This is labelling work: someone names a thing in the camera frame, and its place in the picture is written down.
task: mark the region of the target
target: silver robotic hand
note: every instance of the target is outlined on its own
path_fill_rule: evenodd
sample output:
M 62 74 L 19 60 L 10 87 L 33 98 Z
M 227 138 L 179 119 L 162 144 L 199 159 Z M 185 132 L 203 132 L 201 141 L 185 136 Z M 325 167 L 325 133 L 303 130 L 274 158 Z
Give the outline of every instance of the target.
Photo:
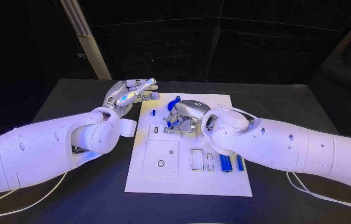
M 157 100 L 156 80 L 118 81 L 91 112 L 26 125 L 0 135 L 0 192 L 47 181 L 107 154 L 136 121 L 123 119 L 133 103 Z
M 183 100 L 170 110 L 167 129 L 189 133 L 201 127 L 203 140 L 219 154 L 237 153 L 266 167 L 351 185 L 349 138 L 253 115 L 247 120 L 242 113 L 250 115 L 232 107 L 211 109 L 198 101 Z

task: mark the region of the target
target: black table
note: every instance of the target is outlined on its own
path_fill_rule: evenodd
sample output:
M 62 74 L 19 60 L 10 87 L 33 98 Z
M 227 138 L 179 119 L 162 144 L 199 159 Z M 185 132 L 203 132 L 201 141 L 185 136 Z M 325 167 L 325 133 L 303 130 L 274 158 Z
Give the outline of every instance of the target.
M 101 106 L 114 81 L 59 80 L 34 122 Z M 336 134 L 305 85 L 159 82 L 159 92 L 228 94 L 232 106 L 253 115 Z M 140 104 L 125 115 L 137 121 Z M 111 153 L 71 171 L 49 197 L 29 210 L 0 217 L 0 223 L 351 223 L 351 209 L 296 190 L 284 172 L 247 162 L 253 197 L 124 193 L 133 138 L 120 138 Z M 60 177 L 17 190 L 0 201 L 0 213 L 32 204 Z M 300 174 L 315 192 L 351 201 L 351 188 Z

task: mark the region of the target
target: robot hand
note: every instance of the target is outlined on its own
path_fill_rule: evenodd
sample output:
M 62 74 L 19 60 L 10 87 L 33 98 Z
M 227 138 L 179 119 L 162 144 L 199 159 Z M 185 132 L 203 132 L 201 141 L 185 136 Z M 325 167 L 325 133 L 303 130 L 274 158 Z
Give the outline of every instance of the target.
M 266 167 L 315 174 L 351 185 L 349 138 L 268 119 L 254 117 L 248 121 L 241 113 L 222 105 L 211 109 L 198 101 L 183 100 L 170 110 L 167 129 L 188 133 L 198 126 L 219 154 L 237 153 Z
M 121 117 L 133 102 L 159 99 L 156 89 L 154 79 L 118 81 L 102 107 L 0 135 L 0 192 L 47 181 L 107 154 L 120 136 L 133 137 L 137 123 Z

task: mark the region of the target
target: blue battery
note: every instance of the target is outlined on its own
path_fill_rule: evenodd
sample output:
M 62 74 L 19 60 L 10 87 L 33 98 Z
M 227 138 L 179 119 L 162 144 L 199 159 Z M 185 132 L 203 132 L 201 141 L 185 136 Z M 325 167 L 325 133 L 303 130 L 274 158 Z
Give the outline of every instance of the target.
M 232 167 L 231 167 L 229 157 L 219 154 L 219 159 L 221 159 L 221 171 L 231 172 Z
M 242 158 L 240 155 L 237 155 L 237 159 L 238 159 L 238 167 L 240 167 L 240 171 L 244 170 L 244 165 L 242 165 Z

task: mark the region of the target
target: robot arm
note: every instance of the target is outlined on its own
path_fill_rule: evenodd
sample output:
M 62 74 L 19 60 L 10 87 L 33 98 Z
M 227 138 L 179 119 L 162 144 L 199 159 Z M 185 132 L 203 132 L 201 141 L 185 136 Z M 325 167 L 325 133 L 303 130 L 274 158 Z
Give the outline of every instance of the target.
M 172 115 L 201 125 L 203 139 L 219 154 L 229 156 L 235 152 L 266 167 L 315 174 L 351 185 L 349 138 L 268 119 L 248 121 L 234 108 L 219 105 L 211 109 L 192 100 L 175 104 L 169 121 Z M 189 128 L 180 121 L 169 130 Z
M 159 99 L 156 80 L 118 81 L 102 107 L 26 125 L 0 136 L 0 192 L 42 183 L 107 154 L 136 121 L 121 119 L 133 102 Z

